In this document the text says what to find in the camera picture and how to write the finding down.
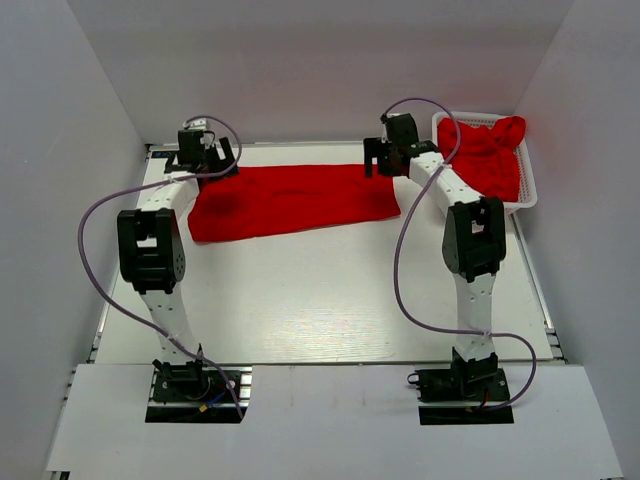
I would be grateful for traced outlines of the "red t-shirt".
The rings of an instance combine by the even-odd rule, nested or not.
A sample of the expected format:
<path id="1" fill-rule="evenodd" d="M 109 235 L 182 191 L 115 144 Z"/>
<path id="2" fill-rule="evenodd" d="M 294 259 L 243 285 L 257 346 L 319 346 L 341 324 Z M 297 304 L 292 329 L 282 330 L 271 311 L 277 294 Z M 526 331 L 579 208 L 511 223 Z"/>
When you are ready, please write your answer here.
<path id="1" fill-rule="evenodd" d="M 243 167 L 205 185 L 187 223 L 196 243 L 245 240 L 395 218 L 393 180 L 356 164 Z"/>

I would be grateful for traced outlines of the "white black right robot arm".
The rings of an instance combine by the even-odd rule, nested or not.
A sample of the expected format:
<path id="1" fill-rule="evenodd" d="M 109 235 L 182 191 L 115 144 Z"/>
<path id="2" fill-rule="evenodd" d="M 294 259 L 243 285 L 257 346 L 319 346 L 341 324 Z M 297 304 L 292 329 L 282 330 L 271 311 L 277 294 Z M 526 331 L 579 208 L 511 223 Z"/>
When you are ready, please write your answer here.
<path id="1" fill-rule="evenodd" d="M 474 190 L 449 166 L 449 155 L 420 140 L 410 114 L 384 114 L 381 123 L 383 135 L 363 141 L 365 174 L 405 176 L 435 201 L 445 217 L 442 256 L 456 287 L 451 364 L 420 370 L 412 383 L 425 403 L 483 402 L 498 382 L 491 327 L 493 286 L 506 256 L 503 203 Z"/>

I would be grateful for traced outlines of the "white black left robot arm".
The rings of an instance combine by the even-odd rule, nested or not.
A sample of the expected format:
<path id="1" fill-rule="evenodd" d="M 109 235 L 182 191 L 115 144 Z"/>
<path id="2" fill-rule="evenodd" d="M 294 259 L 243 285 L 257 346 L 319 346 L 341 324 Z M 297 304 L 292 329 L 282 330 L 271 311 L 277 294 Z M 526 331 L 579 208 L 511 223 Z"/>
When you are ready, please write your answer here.
<path id="1" fill-rule="evenodd" d="M 202 352 L 191 331 L 180 284 L 186 273 L 179 218 L 209 180 L 233 160 L 230 142 L 220 139 L 205 120 L 194 120 L 178 131 L 178 149 L 164 167 L 165 185 L 154 187 L 141 207 L 123 210 L 117 217 L 120 272 L 139 294 L 158 333 L 161 358 L 154 362 L 156 400 L 199 401 L 212 389 L 203 362 L 186 355 Z"/>

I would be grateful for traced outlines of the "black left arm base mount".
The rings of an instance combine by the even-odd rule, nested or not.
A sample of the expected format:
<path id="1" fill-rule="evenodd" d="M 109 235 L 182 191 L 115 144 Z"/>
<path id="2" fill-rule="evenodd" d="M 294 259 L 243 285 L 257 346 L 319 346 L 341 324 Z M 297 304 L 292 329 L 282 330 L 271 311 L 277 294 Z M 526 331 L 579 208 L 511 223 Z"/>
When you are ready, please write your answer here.
<path id="1" fill-rule="evenodd" d="M 249 406 L 251 369 L 155 362 L 145 413 L 148 424 L 240 424 Z"/>

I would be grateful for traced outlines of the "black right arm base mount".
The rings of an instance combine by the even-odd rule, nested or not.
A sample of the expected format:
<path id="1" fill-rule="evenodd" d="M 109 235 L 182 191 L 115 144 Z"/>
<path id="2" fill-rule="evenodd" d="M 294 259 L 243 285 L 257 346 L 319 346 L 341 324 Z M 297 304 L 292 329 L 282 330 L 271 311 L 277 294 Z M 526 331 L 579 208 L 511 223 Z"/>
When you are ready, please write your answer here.
<path id="1" fill-rule="evenodd" d="M 514 423 L 511 406 L 494 409 L 511 399 L 506 375 L 499 368 L 493 379 L 472 393 L 463 393 L 449 368 L 419 369 L 407 376 L 417 390 L 421 426 L 480 426 Z"/>

